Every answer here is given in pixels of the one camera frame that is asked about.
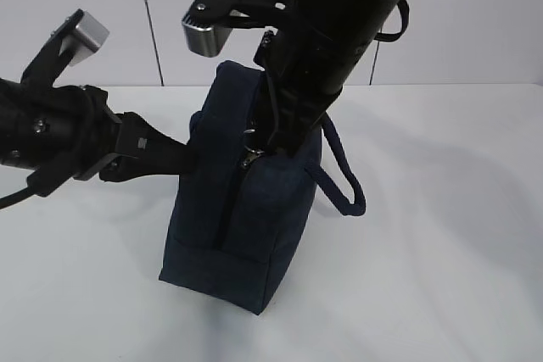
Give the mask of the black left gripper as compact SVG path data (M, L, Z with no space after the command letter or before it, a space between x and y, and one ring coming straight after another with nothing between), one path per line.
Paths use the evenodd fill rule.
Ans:
M150 175L186 175L197 154L133 112L120 119L95 86L32 85L1 80L1 164L31 170L12 197L47 197L69 179L88 180L120 123L115 152L123 157L99 172L106 182Z

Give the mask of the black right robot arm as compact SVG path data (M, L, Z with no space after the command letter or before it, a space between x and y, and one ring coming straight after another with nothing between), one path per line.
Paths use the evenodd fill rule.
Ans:
M406 0L293 0L291 27L266 32L255 56L266 77L246 131L248 147L295 154L370 44L402 35L381 33L395 8L407 26Z

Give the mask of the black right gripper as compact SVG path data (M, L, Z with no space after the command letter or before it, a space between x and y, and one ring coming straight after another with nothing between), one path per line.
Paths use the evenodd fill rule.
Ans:
M254 149L293 157L378 36L374 18L293 18L270 26L255 55L264 68L254 106ZM288 119L280 103L293 103Z

